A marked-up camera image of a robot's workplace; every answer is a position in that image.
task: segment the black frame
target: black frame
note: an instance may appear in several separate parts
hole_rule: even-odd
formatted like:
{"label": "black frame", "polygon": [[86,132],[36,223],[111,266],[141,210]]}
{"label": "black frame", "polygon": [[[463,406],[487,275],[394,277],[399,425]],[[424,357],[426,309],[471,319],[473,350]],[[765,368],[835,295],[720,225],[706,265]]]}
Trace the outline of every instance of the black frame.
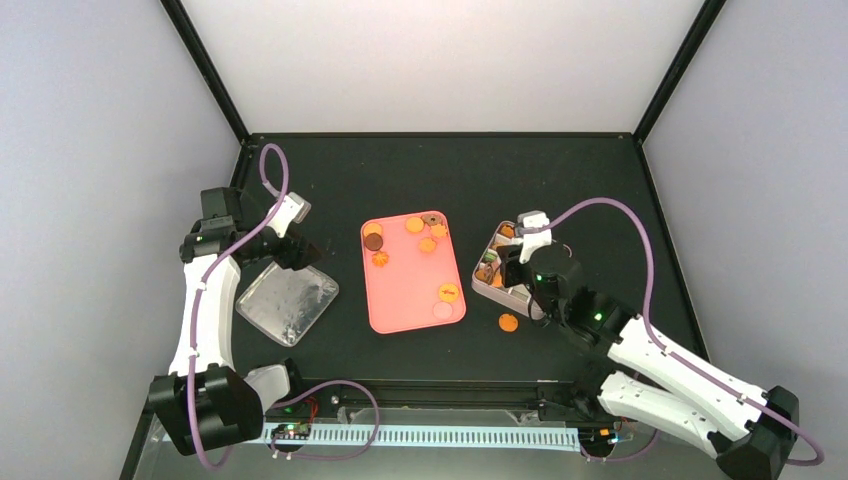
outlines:
{"label": "black frame", "polygon": [[[227,89],[224,86],[220,75],[218,75],[218,72],[215,69],[214,64],[212,63],[212,59],[209,56],[209,53],[206,51],[206,48],[203,46],[203,42],[201,41],[197,30],[195,30],[191,19],[189,18],[188,12],[183,6],[182,1],[160,1],[162,3],[162,6],[168,13],[168,16],[171,18],[174,27],[182,38],[183,43],[185,44],[186,48],[189,51],[189,54],[195,62],[195,65],[203,76],[203,79],[206,82],[206,85],[209,87],[212,96],[218,103],[218,107],[221,109],[221,112],[224,114],[224,117],[230,124],[230,128],[232,129],[233,134],[236,136],[236,139],[238,140],[239,144],[242,145],[238,159],[236,161],[233,176],[230,180],[230,186],[237,188],[241,187],[244,183],[244,176],[246,174],[247,167],[250,165],[250,161],[253,156],[253,147],[255,147],[255,145],[251,145],[251,133],[247,130],[247,127],[242,121],[241,116],[238,113],[238,109],[236,108],[232,98],[227,92]],[[704,4],[698,12],[698,15],[692,23],[692,26],[689,28],[689,31],[687,32],[683,43],[680,45],[680,48],[674,56],[671,65],[669,65],[668,70],[666,71],[662,81],[660,82],[660,85],[654,93],[650,104],[648,105],[647,109],[645,110],[645,113],[639,121],[638,126],[632,133],[626,134],[632,138],[634,148],[636,149],[637,155],[640,159],[640,163],[645,172],[645,177],[648,179],[648,184],[650,186],[649,193],[657,208],[657,213],[659,215],[662,227],[663,239],[665,240],[666,244],[669,246],[669,249],[671,251],[672,263],[675,275],[677,277],[677,281],[680,282],[680,285],[682,286],[685,292],[687,310],[689,311],[691,318],[695,318],[696,320],[697,317],[695,315],[694,309],[692,307],[692,302],[688,295],[688,287],[686,286],[686,283],[684,281],[683,272],[680,268],[680,263],[678,261],[677,254],[674,251],[673,243],[671,242],[671,236],[668,230],[668,225],[665,221],[663,211],[660,208],[656,186],[654,184],[653,177],[651,176],[650,168],[648,166],[648,162],[645,157],[645,153],[642,146],[645,140],[648,138],[651,129],[654,127],[660,115],[662,114],[662,111],[665,108],[666,104],[671,99],[675,88],[683,77],[686,68],[689,66],[692,59],[695,57],[695,54],[697,53],[698,48],[700,47],[702,41],[709,32],[710,27],[714,23],[715,19],[718,17],[718,14],[720,13],[721,8],[724,6],[725,1],[726,0],[704,1]],[[295,135],[335,136],[335,134],[330,133]],[[468,136],[469,134],[415,134],[404,132],[396,134],[364,133],[361,135]],[[471,135],[498,136],[498,134],[488,133]],[[545,136],[549,134],[527,133],[524,135]],[[699,346],[703,347],[703,351],[706,352],[706,346],[704,344],[703,337],[699,335],[698,340],[700,344]],[[315,381],[311,380],[307,383],[312,384],[315,383]],[[555,398],[558,394],[561,395],[562,392],[560,392],[560,390],[566,390],[569,387],[568,384],[497,384],[481,382],[472,383],[406,381],[364,383],[369,388],[373,388],[375,394],[378,394],[378,397],[384,397],[383,400],[387,402],[386,404],[389,406],[397,403],[399,405],[415,404],[420,407],[433,406],[442,408],[445,406],[452,406],[462,408],[501,408],[507,410],[538,409],[540,412],[540,416],[544,417],[544,419],[568,421],[569,424],[575,425],[577,427],[598,426],[600,423],[604,423],[605,425],[607,425],[613,421],[611,417],[606,419],[606,423],[602,422],[603,419],[597,418],[591,421],[586,421],[579,417],[575,417],[573,411],[557,411],[556,409],[547,408],[547,406],[542,406],[538,403],[539,399],[550,399]],[[346,398],[346,401],[342,402],[342,404],[340,405],[333,406],[333,404],[330,402],[330,398],[332,396]],[[334,408],[338,408],[340,406],[347,406],[349,408],[357,408],[360,405],[366,406],[364,405],[364,400],[362,398],[358,398],[356,392],[354,392],[353,395],[350,395],[348,397],[348,395],[344,395],[340,391],[328,390],[326,392],[322,392],[322,394],[319,396],[319,401],[322,403],[322,406],[326,407],[322,408],[323,411],[333,410]],[[123,470],[121,471],[121,479],[130,480],[134,477],[135,472],[138,468],[141,451],[144,448],[144,443],[147,439],[150,426],[153,422],[153,416],[153,412],[149,408],[149,405],[145,405],[145,408],[142,411],[141,416],[139,417],[138,425],[133,435],[129,451],[127,453],[127,458],[124,462]]]}

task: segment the orange tray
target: orange tray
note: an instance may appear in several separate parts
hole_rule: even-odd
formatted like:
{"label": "orange tray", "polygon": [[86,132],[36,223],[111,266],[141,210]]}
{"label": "orange tray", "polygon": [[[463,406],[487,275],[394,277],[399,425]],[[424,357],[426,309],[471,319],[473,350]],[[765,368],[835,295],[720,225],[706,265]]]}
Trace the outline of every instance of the orange tray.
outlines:
{"label": "orange tray", "polygon": [[369,220],[360,231],[360,243],[368,319],[376,332],[446,325],[465,316],[465,296],[443,213]]}

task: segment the robotic arm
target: robotic arm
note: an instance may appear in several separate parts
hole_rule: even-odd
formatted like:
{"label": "robotic arm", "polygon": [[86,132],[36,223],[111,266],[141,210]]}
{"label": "robotic arm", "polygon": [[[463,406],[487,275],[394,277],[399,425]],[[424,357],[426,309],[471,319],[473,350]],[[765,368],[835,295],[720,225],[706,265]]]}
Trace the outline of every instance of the robotic arm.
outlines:
{"label": "robotic arm", "polygon": [[186,411],[190,356],[197,358],[195,409],[200,438],[207,449],[257,438],[265,411],[291,390],[290,378],[295,375],[290,371],[294,368],[291,364],[260,367],[245,378],[233,369],[230,334],[241,268],[272,257],[281,268],[300,270],[320,258],[311,243],[289,229],[292,222],[300,223],[310,208],[297,194],[289,193],[268,225],[224,259],[205,282],[194,350],[190,346],[191,312],[202,275],[220,254],[256,226],[244,220],[235,189],[205,190],[201,192],[201,204],[203,219],[195,223],[180,246],[187,293],[179,345],[169,375],[154,380],[148,395],[153,410],[183,455],[196,453]]}
{"label": "robotic arm", "polygon": [[681,438],[714,458],[733,479],[780,475],[797,435],[751,403],[797,425],[798,398],[792,392],[780,386],[765,391],[722,372],[615,299],[590,290],[580,263],[551,245],[550,230],[540,231],[549,224],[544,213],[521,215],[518,223],[522,228],[513,244],[498,248],[504,286],[524,284],[547,321],[556,322],[580,351],[629,367],[665,389],[611,367],[604,378],[580,382],[583,391],[575,393],[582,400],[576,406],[603,409]]}

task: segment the black table surface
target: black table surface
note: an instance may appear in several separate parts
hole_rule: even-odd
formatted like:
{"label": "black table surface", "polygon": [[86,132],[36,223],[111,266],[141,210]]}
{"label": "black table surface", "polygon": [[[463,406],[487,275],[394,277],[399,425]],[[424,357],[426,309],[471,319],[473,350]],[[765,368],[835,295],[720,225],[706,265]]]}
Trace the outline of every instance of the black table surface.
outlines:
{"label": "black table surface", "polygon": [[[315,267],[339,283],[339,295],[293,348],[280,346],[234,313],[232,348],[239,373],[290,357],[307,378],[573,381],[586,359],[557,327],[538,328],[524,319],[514,333],[503,332],[497,320],[508,309],[474,292],[471,278],[499,222],[530,210],[554,218],[598,196],[629,205],[649,232],[657,272],[654,325],[705,355],[629,135],[265,134],[253,139],[240,186],[269,208],[273,199],[260,184],[258,153],[266,142],[285,150],[290,189],[312,203],[306,220],[294,227],[324,251]],[[273,153],[268,172],[280,185]],[[262,210],[243,203],[258,221]],[[359,229],[368,219],[424,210],[439,210],[450,222],[466,316],[452,325],[379,334],[368,323]],[[572,248],[590,287],[641,307],[646,263],[638,233],[624,214],[589,207],[557,227],[554,238]],[[237,298],[267,264],[242,271]]]}

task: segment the perforated metal strip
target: perforated metal strip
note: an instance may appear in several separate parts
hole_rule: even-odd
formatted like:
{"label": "perforated metal strip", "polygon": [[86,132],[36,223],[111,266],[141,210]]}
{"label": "perforated metal strip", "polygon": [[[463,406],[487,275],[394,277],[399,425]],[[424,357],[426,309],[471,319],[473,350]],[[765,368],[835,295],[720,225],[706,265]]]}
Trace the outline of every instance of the perforated metal strip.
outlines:
{"label": "perforated metal strip", "polygon": [[[252,442],[270,443],[279,424],[266,423],[261,437]],[[373,425],[315,424],[308,439],[277,440],[279,445],[364,445]],[[577,452],[577,429],[549,427],[447,427],[417,425],[380,426],[373,446],[518,448]]]}

